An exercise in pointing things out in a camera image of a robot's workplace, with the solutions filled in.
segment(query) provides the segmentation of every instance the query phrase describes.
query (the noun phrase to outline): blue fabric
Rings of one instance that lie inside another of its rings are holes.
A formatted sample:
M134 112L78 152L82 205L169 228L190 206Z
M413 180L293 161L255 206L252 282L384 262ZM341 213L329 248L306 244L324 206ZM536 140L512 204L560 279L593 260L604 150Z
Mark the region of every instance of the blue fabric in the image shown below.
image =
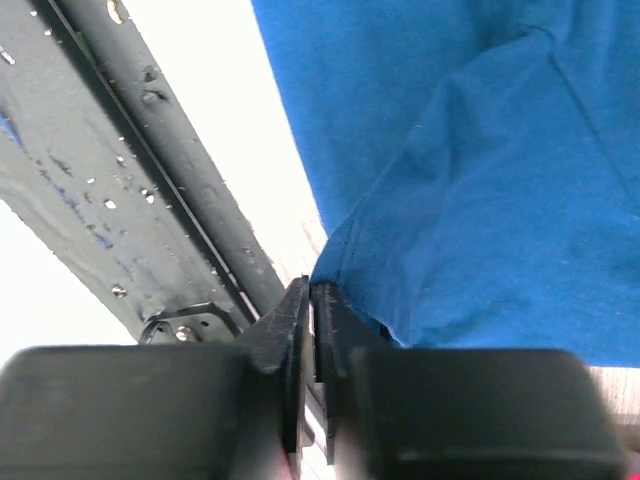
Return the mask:
M640 366L640 3L254 0L329 242L403 346Z

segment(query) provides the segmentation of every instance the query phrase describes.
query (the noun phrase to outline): blue cloth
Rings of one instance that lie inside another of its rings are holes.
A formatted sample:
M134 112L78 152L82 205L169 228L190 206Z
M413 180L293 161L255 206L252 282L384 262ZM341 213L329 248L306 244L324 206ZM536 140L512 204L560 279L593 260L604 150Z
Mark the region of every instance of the blue cloth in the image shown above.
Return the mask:
M329 242L403 346L640 366L640 3L254 0Z

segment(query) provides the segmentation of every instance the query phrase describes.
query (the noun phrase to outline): blue towel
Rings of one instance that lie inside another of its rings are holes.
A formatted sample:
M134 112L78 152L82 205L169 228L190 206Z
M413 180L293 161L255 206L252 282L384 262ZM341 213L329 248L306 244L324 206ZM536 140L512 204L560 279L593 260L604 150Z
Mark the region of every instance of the blue towel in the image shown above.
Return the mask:
M402 346L640 366L640 3L254 0L336 283Z

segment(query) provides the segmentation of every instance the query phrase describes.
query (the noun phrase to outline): black cable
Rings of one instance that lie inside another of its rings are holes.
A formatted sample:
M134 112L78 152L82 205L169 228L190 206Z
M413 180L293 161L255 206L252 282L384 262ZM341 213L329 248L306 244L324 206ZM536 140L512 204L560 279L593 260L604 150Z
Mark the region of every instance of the black cable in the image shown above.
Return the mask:
M138 340L138 343L140 345L149 345L158 331L166 333L172 338L175 338L173 327L169 322L165 322L164 320L152 320L151 322L149 322L149 325L147 325L142 331L142 335L140 335L140 340Z

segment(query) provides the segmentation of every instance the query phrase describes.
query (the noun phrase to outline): folded fabric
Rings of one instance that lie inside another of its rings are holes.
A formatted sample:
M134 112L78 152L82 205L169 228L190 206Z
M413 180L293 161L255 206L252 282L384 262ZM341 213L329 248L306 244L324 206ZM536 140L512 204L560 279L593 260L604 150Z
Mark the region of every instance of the folded fabric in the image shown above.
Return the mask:
M640 4L254 0L336 283L402 346L640 366Z

